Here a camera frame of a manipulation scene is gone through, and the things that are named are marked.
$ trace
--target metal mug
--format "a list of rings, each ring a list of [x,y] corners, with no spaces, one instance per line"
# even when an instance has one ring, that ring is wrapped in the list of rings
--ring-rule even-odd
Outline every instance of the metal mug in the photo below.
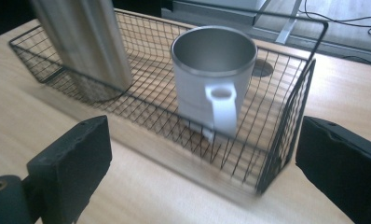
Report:
[[[254,41],[236,29],[203,26],[179,35],[171,55],[179,114],[235,136],[257,55]],[[203,129],[203,135],[213,140],[213,132]]]

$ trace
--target wooden table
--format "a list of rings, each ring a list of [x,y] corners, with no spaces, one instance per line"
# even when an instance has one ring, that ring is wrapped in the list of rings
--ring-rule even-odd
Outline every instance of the wooden table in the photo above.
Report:
[[[88,118],[75,119],[63,108],[48,104],[47,97],[55,94],[36,95],[42,86],[7,45],[35,25],[31,21],[0,35],[0,175],[26,177],[27,161]],[[305,55],[300,50],[285,50]],[[323,55],[316,58],[305,115],[331,120],[371,141],[371,66]],[[262,197],[250,195],[240,204],[126,145],[112,140],[109,172],[78,223],[350,223],[304,177],[294,160]]]

